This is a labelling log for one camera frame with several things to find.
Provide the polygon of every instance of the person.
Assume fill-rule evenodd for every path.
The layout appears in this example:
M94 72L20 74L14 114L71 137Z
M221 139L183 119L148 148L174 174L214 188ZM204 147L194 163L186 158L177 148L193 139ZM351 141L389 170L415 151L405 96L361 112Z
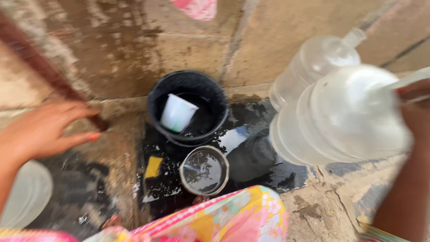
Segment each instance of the person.
M423 241L430 186L430 99L412 102L430 94L430 79L396 91L406 125L415 143L391 190L374 216L362 242ZM98 111L85 103L47 105L24 114L0 133L0 209L2 210L18 169L28 160L61 153L100 137L81 133L63 137L63 129L76 119ZM133 231L122 228L118 216L87 242L205 242L285 241L288 216L279 196L264 186L252 186L175 212ZM0 241L70 241L72 236L57 231L1 230Z

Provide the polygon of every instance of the hand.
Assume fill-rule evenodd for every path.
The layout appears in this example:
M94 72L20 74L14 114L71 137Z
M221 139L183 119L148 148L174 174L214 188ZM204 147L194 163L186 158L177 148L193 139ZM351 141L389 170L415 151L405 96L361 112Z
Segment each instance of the hand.
M61 153L100 137L88 132L63 137L73 121L98 114L84 102L49 104L29 111L0 132L0 156L8 167L19 169L28 160Z
M414 99L430 95L430 79L398 88L397 93L402 100L403 118L414 134L415 143L422 141L430 144L430 99L411 102Z

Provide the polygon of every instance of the fingernail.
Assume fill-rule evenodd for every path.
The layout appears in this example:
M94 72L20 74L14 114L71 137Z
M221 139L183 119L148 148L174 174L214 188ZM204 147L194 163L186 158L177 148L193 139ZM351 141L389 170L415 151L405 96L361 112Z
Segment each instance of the fingernail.
M95 133L95 134L91 135L88 139L90 141L94 141L94 140L96 140L98 138L100 138L100 133Z
M399 87L399 88L397 88L397 89L396 89L396 92L397 92L398 94L402 94L402 93L404 93L406 90L407 90L407 87Z

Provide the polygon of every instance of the bare foot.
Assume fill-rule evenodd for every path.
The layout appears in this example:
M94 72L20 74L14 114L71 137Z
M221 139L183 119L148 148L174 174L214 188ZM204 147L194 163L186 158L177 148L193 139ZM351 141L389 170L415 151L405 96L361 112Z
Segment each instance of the bare foot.
M102 225L101 229L104 230L112 226L122 226L121 218L117 214L106 220L106 222Z
M199 204L199 203L203 203L203 202L206 202L206 201L209 201L209 200L210 200L210 198L209 198L209 197L205 197L205 196L197 196L197 197L194 199L193 205L197 205L197 204Z

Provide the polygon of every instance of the pink cloth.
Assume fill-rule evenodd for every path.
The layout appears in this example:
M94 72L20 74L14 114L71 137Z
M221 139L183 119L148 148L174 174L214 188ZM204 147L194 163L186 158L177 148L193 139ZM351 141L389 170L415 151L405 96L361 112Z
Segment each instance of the pink cloth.
M217 0L170 0L188 17L200 21L212 21L216 15Z

